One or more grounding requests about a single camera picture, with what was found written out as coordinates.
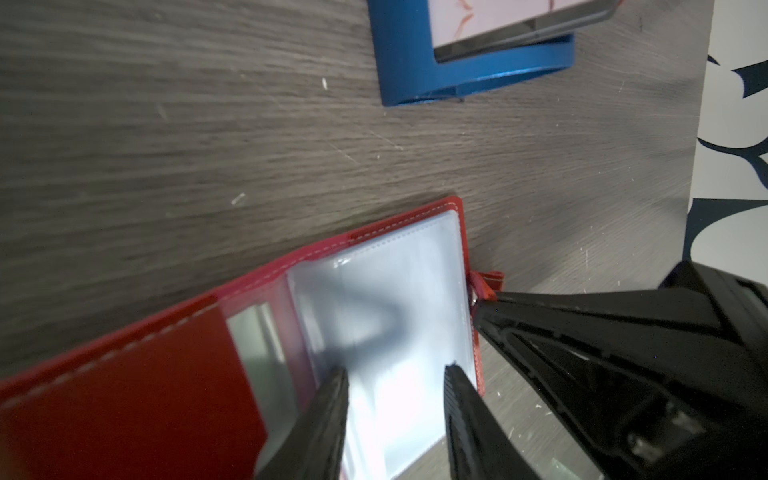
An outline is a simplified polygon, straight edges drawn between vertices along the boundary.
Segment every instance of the red leather flap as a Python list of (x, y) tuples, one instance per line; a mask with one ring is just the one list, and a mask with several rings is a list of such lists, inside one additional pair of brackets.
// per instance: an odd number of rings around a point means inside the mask
[(251, 477), (266, 432), (212, 296), (106, 340), (0, 399), (0, 476)]

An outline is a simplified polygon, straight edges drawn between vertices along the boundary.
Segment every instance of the white stitching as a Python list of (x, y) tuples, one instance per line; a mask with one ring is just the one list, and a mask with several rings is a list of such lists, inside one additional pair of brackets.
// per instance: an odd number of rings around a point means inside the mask
[[(431, 208), (431, 209), (429, 209), (429, 210), (427, 210), (427, 211), (421, 212), (420, 214), (416, 214), (416, 215), (413, 215), (412, 217), (404, 218), (404, 219), (400, 220), (399, 222), (391, 223), (391, 224), (387, 225), (386, 227), (382, 227), (382, 228), (379, 228), (378, 230), (374, 230), (373, 232), (368, 232), (368, 233), (366, 233), (366, 234), (362, 235), (361, 237), (357, 237), (356, 239), (353, 239), (353, 240), (345, 240), (345, 241), (343, 241), (343, 242), (336, 242), (336, 243), (333, 243), (333, 244), (331, 244), (331, 245), (329, 245), (329, 246), (325, 246), (325, 247), (324, 247), (324, 248), (322, 248), (322, 249), (317, 249), (317, 250), (315, 250), (315, 251), (314, 251), (314, 252), (312, 252), (312, 253), (307, 253), (306, 255), (303, 255), (303, 256), (302, 256), (302, 257), (300, 257), (298, 260), (294, 260), (293, 262), (291, 262), (291, 263), (289, 263), (289, 264), (287, 264), (287, 265), (283, 265), (283, 266), (279, 266), (279, 267), (277, 267), (276, 269), (274, 269), (274, 270), (272, 270), (271, 272), (269, 272), (267, 275), (260, 277), (258, 280), (256, 280), (256, 281), (253, 281), (252, 283), (248, 284), (248, 285), (247, 285), (247, 286), (245, 286), (245, 287), (239, 288), (238, 290), (236, 290), (235, 292), (231, 293), (230, 295), (227, 295), (227, 296), (225, 296), (224, 298), (222, 298), (220, 301), (225, 301), (225, 300), (228, 300), (228, 299), (232, 298), (233, 296), (239, 295), (239, 294), (240, 294), (240, 293), (242, 293), (244, 290), (250, 290), (250, 289), (251, 289), (251, 288), (252, 288), (254, 285), (256, 285), (256, 284), (258, 284), (258, 283), (264, 283), (264, 282), (266, 282), (266, 281), (270, 280), (270, 278), (271, 278), (272, 276), (274, 276), (276, 273), (278, 273), (278, 272), (283, 272), (283, 271), (285, 271), (285, 270), (288, 270), (290, 267), (292, 267), (292, 266), (296, 265), (298, 262), (304, 261), (304, 259), (306, 259), (306, 258), (308, 258), (308, 257), (312, 257), (312, 256), (314, 256), (314, 255), (317, 255), (317, 254), (318, 254), (318, 253), (320, 253), (320, 252), (323, 252), (323, 251), (327, 251), (327, 250), (330, 250), (330, 249), (332, 249), (332, 248), (335, 248), (335, 247), (337, 247), (337, 246), (339, 246), (339, 245), (348, 245), (348, 244), (350, 244), (350, 243), (352, 243), (352, 242), (355, 242), (355, 241), (361, 240), (361, 239), (363, 239), (363, 238), (367, 238), (367, 237), (370, 237), (370, 236), (372, 236), (372, 235), (376, 235), (376, 234), (378, 234), (378, 233), (380, 233), (380, 232), (385, 232), (385, 231), (387, 231), (387, 230), (391, 230), (392, 228), (395, 228), (395, 227), (397, 227), (398, 225), (401, 225), (401, 224), (403, 224), (403, 223), (405, 223), (405, 222), (409, 222), (409, 221), (411, 221), (411, 220), (415, 220), (415, 219), (417, 219), (417, 218), (419, 218), (419, 217), (424, 217), (425, 215), (428, 215), (428, 214), (430, 214), (431, 212), (433, 212), (433, 211), (435, 211), (435, 210), (440, 210), (440, 209), (442, 209), (442, 208), (448, 208), (449, 210), (458, 211), (458, 205), (456, 205), (456, 204), (455, 204), (455, 203), (453, 203), (453, 202), (448, 202), (448, 203), (445, 203), (445, 204), (439, 205), (439, 206), (437, 206), (437, 207), (433, 207), (433, 208)], [(178, 321), (178, 322), (176, 322), (175, 324), (171, 324), (171, 325), (169, 325), (169, 326), (166, 326), (166, 327), (164, 327), (164, 328), (163, 328), (162, 330), (160, 330), (160, 332), (158, 332), (158, 333), (160, 333), (160, 334), (169, 333), (169, 332), (171, 332), (172, 330), (174, 330), (174, 328), (175, 328), (175, 327), (179, 327), (179, 326), (182, 326), (182, 325), (184, 325), (185, 323), (187, 323), (187, 322), (189, 321), (189, 319), (190, 319), (190, 318), (194, 318), (194, 317), (196, 317), (196, 316), (200, 316), (200, 315), (202, 315), (203, 313), (207, 312), (208, 310), (211, 310), (211, 309), (213, 309), (213, 308), (216, 308), (218, 305), (219, 305), (219, 303), (217, 302), (217, 303), (213, 303), (213, 304), (211, 304), (211, 305), (209, 305), (209, 306), (206, 306), (205, 308), (203, 308), (203, 309), (200, 309), (200, 310), (198, 310), (197, 312), (195, 312), (195, 313), (192, 313), (192, 314), (191, 314), (191, 315), (189, 315), (189, 316), (185, 316), (183, 319), (179, 320), (179, 321)], [(157, 338), (157, 334), (158, 334), (158, 333), (149, 333), (149, 334), (147, 334), (147, 335), (146, 335), (144, 338), (142, 338), (141, 340), (139, 340), (139, 342), (143, 342), (143, 343), (145, 343), (145, 342), (149, 342), (150, 340), (152, 340), (152, 339), (154, 339), (154, 338)], [(80, 374), (82, 374), (82, 373), (85, 373), (85, 372), (87, 372), (88, 370), (90, 370), (90, 369), (93, 369), (93, 368), (94, 368), (95, 366), (97, 366), (98, 364), (100, 364), (100, 363), (103, 363), (103, 362), (106, 362), (106, 361), (108, 361), (109, 359), (113, 359), (115, 356), (117, 356), (117, 354), (119, 353), (119, 351), (122, 351), (122, 352), (127, 352), (127, 351), (130, 351), (130, 350), (132, 350), (133, 348), (135, 348), (135, 347), (137, 346), (137, 344), (138, 344), (139, 342), (135, 342), (135, 341), (134, 341), (134, 342), (130, 342), (130, 343), (128, 343), (128, 344), (126, 344), (126, 345), (124, 345), (124, 346), (123, 346), (121, 349), (113, 349), (113, 350), (111, 350), (111, 351), (109, 351), (109, 352), (106, 352), (104, 355), (102, 355), (102, 356), (101, 356), (99, 359), (97, 359), (97, 360), (94, 360), (94, 361), (92, 361), (92, 362), (88, 362), (88, 363), (85, 363), (84, 365), (81, 365), (81, 366), (77, 367), (75, 370), (72, 370), (72, 371), (70, 371), (70, 372), (66, 372), (66, 373), (63, 373), (63, 374), (59, 375), (58, 377), (56, 377), (55, 379), (53, 379), (53, 381), (51, 381), (51, 382), (48, 382), (48, 383), (41, 383), (40, 385), (34, 386), (34, 387), (32, 387), (31, 389), (29, 389), (29, 390), (28, 390), (28, 391), (27, 391), (25, 394), (23, 394), (23, 395), (20, 395), (20, 396), (12, 396), (11, 398), (9, 398), (9, 399), (5, 400), (5, 402), (3, 402), (3, 403), (2, 403), (2, 405), (0, 405), (0, 409), (10, 409), (10, 408), (13, 408), (13, 407), (15, 407), (15, 406), (17, 406), (17, 405), (20, 405), (22, 402), (24, 402), (26, 399), (28, 399), (28, 398), (30, 398), (30, 397), (32, 397), (32, 396), (36, 396), (36, 395), (40, 395), (40, 394), (42, 394), (42, 393), (43, 393), (45, 390), (47, 390), (47, 389), (48, 389), (50, 386), (54, 386), (54, 385), (61, 385), (62, 383), (65, 383), (65, 382), (67, 382), (69, 379), (72, 379), (72, 378), (73, 378), (75, 375), (80, 375)]]
[[(209, 306), (206, 306), (203, 309), (198, 310), (197, 312), (195, 312), (192, 315), (185, 316), (183, 319), (179, 320), (175, 324), (172, 324), (172, 325), (169, 325), (169, 326), (166, 326), (165, 328), (163, 328), (160, 331), (160, 333), (168, 333), (168, 332), (176, 329), (177, 327), (184, 325), (187, 321), (189, 321), (189, 319), (192, 316), (202, 315), (203, 313), (207, 312), (208, 310), (216, 308), (218, 305), (219, 305), (218, 303), (213, 303), (213, 304), (211, 304)], [(83, 365), (80, 365), (79, 367), (76, 367), (75, 369), (73, 369), (73, 370), (71, 370), (69, 372), (62, 373), (61, 375), (57, 376), (55, 379), (53, 379), (50, 382), (41, 383), (39, 385), (36, 385), (36, 386), (32, 387), (31, 389), (29, 389), (24, 394), (21, 394), (21, 395), (18, 395), (18, 396), (12, 396), (11, 398), (5, 400), (5, 402), (3, 402), (2, 405), (0, 405), (0, 409), (11, 409), (11, 408), (13, 408), (15, 406), (18, 406), (21, 403), (23, 403), (25, 400), (30, 399), (31, 397), (41, 395), (43, 392), (45, 392), (46, 390), (48, 390), (52, 386), (61, 385), (62, 383), (65, 383), (68, 380), (73, 379), (75, 376), (78, 376), (78, 375), (81, 375), (83, 373), (86, 373), (88, 370), (91, 370), (91, 369), (95, 368), (96, 366), (98, 366), (98, 365), (100, 365), (100, 364), (102, 364), (102, 363), (104, 363), (104, 362), (106, 362), (106, 361), (108, 361), (110, 359), (113, 359), (120, 352), (130, 351), (130, 350), (136, 348), (139, 343), (149, 342), (150, 340), (155, 339), (155, 338), (157, 338), (157, 333), (149, 333), (146, 336), (144, 336), (144, 338), (139, 340), (138, 342), (130, 342), (130, 343), (125, 344), (121, 348), (110, 350), (109, 352), (106, 352), (104, 355), (102, 355), (98, 359), (93, 360), (93, 361), (88, 362), (88, 363), (85, 363)]]

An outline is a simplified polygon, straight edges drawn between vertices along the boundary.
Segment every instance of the smartphone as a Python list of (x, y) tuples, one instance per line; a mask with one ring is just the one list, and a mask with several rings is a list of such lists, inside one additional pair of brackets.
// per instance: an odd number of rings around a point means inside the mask
[(610, 18), (622, 0), (429, 0), (437, 62), (529, 45)]

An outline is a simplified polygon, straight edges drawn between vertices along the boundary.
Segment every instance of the blue holder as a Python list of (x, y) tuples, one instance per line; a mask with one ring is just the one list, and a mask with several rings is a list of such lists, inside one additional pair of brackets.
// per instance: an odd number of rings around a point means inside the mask
[(438, 63), (427, 0), (368, 0), (385, 107), (465, 97), (574, 64), (573, 35)]

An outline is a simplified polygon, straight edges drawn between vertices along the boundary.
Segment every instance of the wood grain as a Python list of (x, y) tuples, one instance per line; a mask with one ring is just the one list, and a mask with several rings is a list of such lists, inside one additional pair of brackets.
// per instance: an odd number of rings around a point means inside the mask
[[(363, 0), (5, 2), (0, 376), (451, 193), (508, 290), (655, 286), (681, 255), (711, 12), (625, 2), (567, 71), (387, 110)], [(597, 478), (483, 361), (529, 461)], [(445, 447), (402, 477), (448, 478)]]

